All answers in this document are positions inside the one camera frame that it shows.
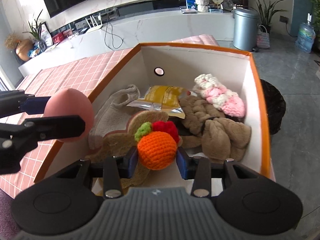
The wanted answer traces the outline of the orange white storage box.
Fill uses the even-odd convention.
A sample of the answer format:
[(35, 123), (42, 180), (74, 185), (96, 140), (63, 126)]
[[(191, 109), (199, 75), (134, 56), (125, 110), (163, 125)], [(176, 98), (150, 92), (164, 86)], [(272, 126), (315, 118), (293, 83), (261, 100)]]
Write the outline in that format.
[(244, 123), (252, 136), (242, 163), (271, 178), (270, 135), (263, 89), (253, 55), (247, 51), (191, 43), (140, 43), (87, 94), (99, 111), (107, 99), (127, 85), (145, 93), (153, 85), (177, 86), (212, 97), (224, 85), (228, 95), (243, 100)]

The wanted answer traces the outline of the tall green climbing plant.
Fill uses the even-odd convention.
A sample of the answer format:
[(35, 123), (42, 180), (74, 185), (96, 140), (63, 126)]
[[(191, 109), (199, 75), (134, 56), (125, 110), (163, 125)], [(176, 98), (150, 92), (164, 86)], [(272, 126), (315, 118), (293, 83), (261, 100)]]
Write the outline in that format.
[(319, 35), (319, 0), (294, 0), (291, 31), (296, 34), (298, 27), (311, 14), (311, 23)]

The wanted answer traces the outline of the brown fuzzy plush toy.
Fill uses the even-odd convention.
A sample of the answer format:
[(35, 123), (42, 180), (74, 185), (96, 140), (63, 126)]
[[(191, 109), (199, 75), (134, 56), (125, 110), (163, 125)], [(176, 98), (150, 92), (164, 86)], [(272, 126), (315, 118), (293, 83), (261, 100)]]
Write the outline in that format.
[(200, 147), (206, 157), (214, 163), (232, 158), (241, 161), (251, 140), (251, 128), (242, 122), (227, 118), (206, 100), (189, 95), (179, 104), (185, 118), (183, 127), (190, 132), (182, 135), (182, 147)]

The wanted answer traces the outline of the yellow snack packet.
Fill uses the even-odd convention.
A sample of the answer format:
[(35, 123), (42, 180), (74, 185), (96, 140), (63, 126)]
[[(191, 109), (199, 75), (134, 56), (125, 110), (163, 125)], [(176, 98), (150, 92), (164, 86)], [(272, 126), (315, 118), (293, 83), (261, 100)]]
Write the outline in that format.
[(138, 107), (148, 111), (163, 111), (168, 116), (185, 118), (185, 113), (180, 106), (180, 99), (189, 96), (191, 92), (176, 86), (152, 86), (146, 94), (133, 100), (128, 107)]

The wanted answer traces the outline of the black round basket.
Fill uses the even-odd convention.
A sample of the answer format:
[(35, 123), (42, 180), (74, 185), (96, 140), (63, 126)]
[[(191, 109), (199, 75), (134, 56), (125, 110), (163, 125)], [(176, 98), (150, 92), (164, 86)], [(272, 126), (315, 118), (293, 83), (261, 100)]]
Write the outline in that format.
[(267, 108), (269, 132), (270, 135), (274, 135), (280, 131), (282, 119), (286, 112), (286, 101), (274, 85), (263, 79), (260, 82)]

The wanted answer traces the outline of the pink foam egg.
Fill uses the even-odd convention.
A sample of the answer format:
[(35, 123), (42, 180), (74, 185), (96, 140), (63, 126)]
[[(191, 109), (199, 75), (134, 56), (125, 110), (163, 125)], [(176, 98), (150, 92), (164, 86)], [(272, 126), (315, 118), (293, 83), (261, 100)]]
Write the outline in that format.
[(78, 115), (85, 122), (85, 131), (79, 137), (59, 139), (61, 142), (73, 142), (82, 139), (90, 132), (94, 124), (94, 111), (90, 100), (82, 92), (67, 88), (59, 90), (48, 100), (43, 117)]

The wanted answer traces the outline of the woven pink basket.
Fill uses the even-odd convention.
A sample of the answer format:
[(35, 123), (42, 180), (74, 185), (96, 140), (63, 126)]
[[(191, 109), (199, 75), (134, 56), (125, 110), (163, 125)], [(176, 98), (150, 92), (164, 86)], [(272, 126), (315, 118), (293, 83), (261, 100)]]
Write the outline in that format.
[(258, 25), (257, 47), (260, 49), (270, 48), (270, 36), (267, 29), (263, 25)]

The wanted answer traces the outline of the white tv console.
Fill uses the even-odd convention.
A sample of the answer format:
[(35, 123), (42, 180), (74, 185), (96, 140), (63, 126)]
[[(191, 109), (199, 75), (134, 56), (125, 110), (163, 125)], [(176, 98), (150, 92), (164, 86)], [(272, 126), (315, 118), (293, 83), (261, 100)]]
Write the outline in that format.
[(144, 42), (168, 42), (207, 34), (217, 41), (232, 41), (232, 13), (183, 14), (179, 10), (154, 12), (112, 21), (103, 28), (66, 39), (55, 48), (19, 67), (23, 76)]

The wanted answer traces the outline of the brown toast plush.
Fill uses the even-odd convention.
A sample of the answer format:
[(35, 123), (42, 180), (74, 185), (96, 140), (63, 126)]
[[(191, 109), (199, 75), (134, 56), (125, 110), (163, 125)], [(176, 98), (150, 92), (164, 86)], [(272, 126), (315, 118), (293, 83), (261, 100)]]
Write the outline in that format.
[[(87, 158), (92, 163), (99, 163), (109, 156), (122, 157), (127, 154), (131, 147), (137, 145), (135, 133), (142, 124), (145, 122), (168, 121), (168, 118), (168, 114), (163, 111), (141, 111), (131, 117), (125, 130), (107, 133), (103, 138), (102, 145), (96, 150), (91, 150)], [(142, 185), (149, 173), (148, 168), (138, 163), (132, 178), (120, 180), (123, 189)]]

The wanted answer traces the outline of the beige cloth bag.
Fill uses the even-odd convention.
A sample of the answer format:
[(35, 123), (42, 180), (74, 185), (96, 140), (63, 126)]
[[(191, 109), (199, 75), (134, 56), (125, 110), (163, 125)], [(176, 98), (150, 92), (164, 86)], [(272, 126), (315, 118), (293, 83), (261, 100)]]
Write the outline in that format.
[(125, 130), (133, 115), (140, 112), (138, 107), (128, 104), (140, 97), (140, 91), (135, 85), (128, 85), (112, 94), (95, 116), (94, 125), (89, 132), (88, 145), (90, 150), (96, 150), (103, 145), (107, 133)]

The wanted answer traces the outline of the pink white crochet toy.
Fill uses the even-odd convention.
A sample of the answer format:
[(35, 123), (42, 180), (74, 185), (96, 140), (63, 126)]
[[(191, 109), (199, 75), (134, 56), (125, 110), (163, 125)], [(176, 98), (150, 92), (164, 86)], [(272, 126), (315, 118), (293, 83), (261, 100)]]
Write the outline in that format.
[(245, 104), (238, 93), (228, 89), (212, 74), (201, 74), (194, 82), (194, 92), (216, 109), (231, 117), (245, 117)]

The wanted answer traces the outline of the white wifi router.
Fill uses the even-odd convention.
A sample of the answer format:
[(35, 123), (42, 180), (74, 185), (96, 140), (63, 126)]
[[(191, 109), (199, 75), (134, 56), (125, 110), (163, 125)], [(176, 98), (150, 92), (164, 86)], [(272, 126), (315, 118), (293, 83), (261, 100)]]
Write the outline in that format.
[(89, 18), (85, 18), (87, 25), (88, 25), (88, 30), (87, 33), (91, 33), (93, 31), (99, 30), (103, 26), (101, 14), (98, 14), (97, 17), (94, 15), (91, 15)]

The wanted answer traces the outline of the blue water jug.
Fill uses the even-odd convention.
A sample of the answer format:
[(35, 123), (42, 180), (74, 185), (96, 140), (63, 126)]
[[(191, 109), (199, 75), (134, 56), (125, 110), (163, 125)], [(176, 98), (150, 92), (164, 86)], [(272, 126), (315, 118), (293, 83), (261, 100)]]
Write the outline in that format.
[(296, 46), (306, 53), (311, 53), (315, 37), (316, 33), (312, 26), (312, 15), (308, 13), (306, 22), (301, 23), (299, 26)]

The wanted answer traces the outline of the grey metal trash bin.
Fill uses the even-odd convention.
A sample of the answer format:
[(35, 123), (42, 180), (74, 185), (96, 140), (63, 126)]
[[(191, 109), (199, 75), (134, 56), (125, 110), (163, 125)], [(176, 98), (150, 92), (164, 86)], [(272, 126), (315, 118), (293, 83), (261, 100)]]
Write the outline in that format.
[(234, 13), (233, 46), (252, 51), (257, 45), (259, 14), (252, 9), (236, 8)]

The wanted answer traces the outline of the orange crochet fruit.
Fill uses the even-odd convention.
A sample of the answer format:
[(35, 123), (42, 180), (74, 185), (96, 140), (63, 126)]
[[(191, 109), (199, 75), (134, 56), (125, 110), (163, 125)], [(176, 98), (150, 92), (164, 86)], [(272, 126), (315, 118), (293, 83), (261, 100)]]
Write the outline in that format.
[(150, 170), (163, 170), (171, 165), (180, 142), (172, 121), (145, 122), (135, 133), (141, 164)]

